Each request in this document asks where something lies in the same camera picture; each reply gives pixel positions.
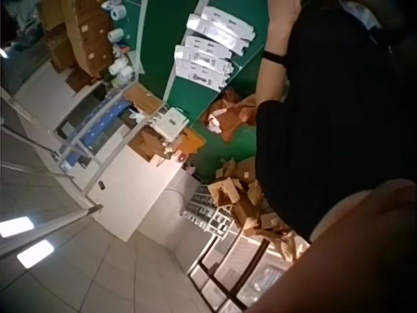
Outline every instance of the white roll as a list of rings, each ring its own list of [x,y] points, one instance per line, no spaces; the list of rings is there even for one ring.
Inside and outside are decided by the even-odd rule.
[[[120,71],[120,75],[124,78],[128,78],[133,73],[133,67],[125,67]]]
[[[123,29],[121,28],[116,28],[107,34],[107,38],[109,39],[110,42],[118,42],[123,38],[123,36],[124,36],[124,33],[123,33]]]
[[[126,59],[116,59],[115,62],[109,66],[109,72],[111,75],[116,75],[127,65]]]
[[[120,20],[126,16],[126,7],[124,5],[117,5],[110,12],[113,21]]]

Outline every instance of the white wall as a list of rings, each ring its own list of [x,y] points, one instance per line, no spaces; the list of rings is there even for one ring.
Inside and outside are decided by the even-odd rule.
[[[188,272],[212,239],[211,233],[179,215],[198,186],[196,179],[179,170],[137,228],[172,250],[184,272]]]
[[[190,221],[179,215],[184,203],[192,197],[199,181],[180,169],[166,186],[137,230],[157,243],[173,250]]]
[[[65,83],[69,73],[70,71],[65,71],[58,74],[47,62],[17,92],[15,98],[53,130],[92,90],[92,87],[87,86],[75,94]],[[54,150],[61,146],[41,128],[23,117],[21,121],[31,139]],[[98,159],[105,160],[127,132],[127,127],[121,127],[99,151]],[[57,164],[47,151],[36,151],[50,171],[59,172]],[[94,162],[90,162],[86,169],[77,164],[69,174],[83,188],[97,168]],[[89,194],[93,201],[104,206],[98,217],[99,223],[113,235],[127,241],[179,168],[180,164],[175,161],[165,161],[156,167],[126,146],[100,178],[106,189],[101,191],[95,186]],[[91,206],[70,182],[66,179],[60,179],[59,182],[82,207]]]

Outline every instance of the window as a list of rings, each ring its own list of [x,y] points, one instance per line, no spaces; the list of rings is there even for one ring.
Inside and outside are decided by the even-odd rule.
[[[241,313],[290,266],[269,241],[233,226],[202,255],[190,278],[213,312]]]
[[[278,253],[268,249],[255,271],[240,289],[238,299],[246,306],[251,306],[284,274],[290,265]]]

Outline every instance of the fluorescent light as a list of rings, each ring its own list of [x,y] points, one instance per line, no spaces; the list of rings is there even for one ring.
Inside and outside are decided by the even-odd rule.
[[[53,246],[47,240],[42,240],[35,246],[31,246],[29,249],[19,253],[18,259],[28,269],[49,256],[52,252]]]
[[[3,49],[0,49],[0,55],[2,56],[2,57],[4,57],[4,58],[8,58],[8,56],[7,56],[7,54],[6,54],[6,51],[5,50],[3,50]]]
[[[13,236],[32,229],[33,224],[26,216],[0,223],[0,235],[2,237]]]

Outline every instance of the black shirt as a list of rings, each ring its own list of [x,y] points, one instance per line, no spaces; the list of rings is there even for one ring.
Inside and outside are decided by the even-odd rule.
[[[345,12],[302,14],[287,56],[287,99],[258,108],[256,172],[271,207],[308,240],[343,198],[415,181],[417,101]]]

